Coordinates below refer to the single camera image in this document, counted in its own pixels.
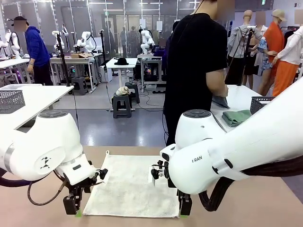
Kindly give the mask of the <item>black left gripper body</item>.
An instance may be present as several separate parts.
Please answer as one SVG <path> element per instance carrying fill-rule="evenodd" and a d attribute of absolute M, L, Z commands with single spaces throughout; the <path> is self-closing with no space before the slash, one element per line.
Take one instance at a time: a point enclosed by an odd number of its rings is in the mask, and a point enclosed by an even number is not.
<path fill-rule="evenodd" d="M 80 196 L 80 194 L 82 193 L 82 191 L 84 191 L 85 193 L 91 193 L 91 187 L 97 182 L 97 178 L 93 177 L 93 178 L 86 178 L 83 181 L 75 184 L 75 185 L 71 185 L 70 183 L 66 183 L 66 187 L 69 189 L 70 193 L 73 193 L 75 196 Z"/>

